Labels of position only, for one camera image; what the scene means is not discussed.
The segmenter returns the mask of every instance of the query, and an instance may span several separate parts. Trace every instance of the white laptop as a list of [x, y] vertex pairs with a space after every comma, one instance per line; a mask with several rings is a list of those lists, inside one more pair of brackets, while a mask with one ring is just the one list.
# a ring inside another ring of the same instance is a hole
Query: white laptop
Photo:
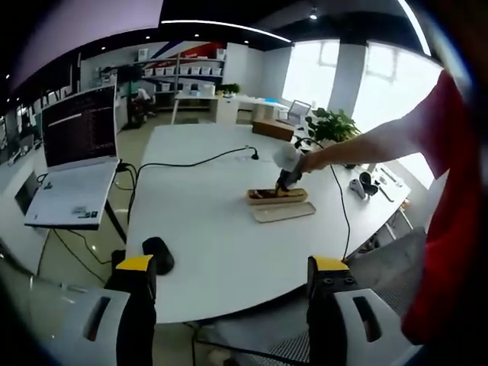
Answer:
[[119, 159], [115, 87], [92, 89], [43, 109], [47, 176], [25, 225], [96, 230]]

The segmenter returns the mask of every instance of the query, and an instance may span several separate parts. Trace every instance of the led light strip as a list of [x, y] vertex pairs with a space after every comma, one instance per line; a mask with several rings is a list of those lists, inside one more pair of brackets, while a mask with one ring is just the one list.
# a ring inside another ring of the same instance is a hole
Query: led light strip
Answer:
[[283, 40], [284, 42], [291, 43], [291, 40], [288, 40], [287, 38], [284, 38], [284, 37], [277, 36], [276, 34], [273, 34], [273, 33], [264, 32], [263, 30], [259, 30], [256, 28], [245, 27], [243, 25], [223, 23], [221, 21], [182, 21], [182, 20], [177, 20], [177, 21], [162, 21], [161, 22], [161, 24], [177, 24], [177, 23], [198, 23], [198, 24], [223, 25], [226, 27], [240, 28], [240, 29], [244, 29], [246, 31], [264, 34], [265, 36], [273, 37], [273, 38], [276, 38], [278, 40]]
[[432, 54], [430, 53], [429, 45], [427, 44], [427, 38], [425, 38], [424, 32], [422, 32], [422, 28], [420, 27], [420, 23], [417, 20], [415, 14], [413, 14], [411, 7], [409, 7], [405, 0], [398, 0], [398, 3], [400, 4], [410, 23], [412, 24], [415, 33], [417, 33], [417, 37], [419, 38], [422, 50], [427, 56], [432, 56]]

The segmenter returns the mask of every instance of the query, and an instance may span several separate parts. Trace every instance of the hand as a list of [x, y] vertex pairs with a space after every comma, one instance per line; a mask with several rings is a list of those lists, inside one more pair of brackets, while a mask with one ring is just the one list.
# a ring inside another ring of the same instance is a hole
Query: hand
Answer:
[[323, 150], [309, 152], [303, 158], [302, 172], [310, 173], [314, 170], [324, 169], [329, 163], [324, 159]]

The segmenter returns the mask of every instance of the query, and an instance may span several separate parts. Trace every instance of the wooden tray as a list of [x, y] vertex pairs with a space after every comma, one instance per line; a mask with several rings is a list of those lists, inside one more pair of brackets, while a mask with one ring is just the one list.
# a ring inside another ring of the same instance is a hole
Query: wooden tray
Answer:
[[[264, 197], [257, 198], [256, 192], [264, 194]], [[275, 192], [274, 189], [249, 189], [246, 198], [249, 204], [289, 204], [303, 202], [308, 198], [308, 193], [302, 188], [290, 189], [285, 196], [267, 197]]]
[[301, 202], [295, 204], [270, 204], [268, 206], [259, 206], [252, 209], [254, 218], [260, 223], [272, 223], [295, 217], [313, 215], [316, 212], [315, 207], [310, 202]]

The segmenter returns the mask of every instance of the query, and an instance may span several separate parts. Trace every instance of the potted plant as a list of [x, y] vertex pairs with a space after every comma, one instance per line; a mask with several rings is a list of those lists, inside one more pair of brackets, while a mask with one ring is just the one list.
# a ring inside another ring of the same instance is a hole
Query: potted plant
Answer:
[[241, 87], [239, 84], [221, 84], [215, 87], [217, 94], [222, 94], [225, 98], [233, 98], [236, 94], [239, 94]]
[[[360, 133], [354, 120], [346, 116], [342, 109], [338, 113], [334, 113], [326, 111], [324, 108], [318, 108], [312, 113], [316, 119], [310, 116], [305, 117], [305, 121], [308, 123], [308, 134], [323, 146], [331, 143], [341, 143], [356, 137]], [[355, 164], [349, 164], [345, 167], [353, 169]]]

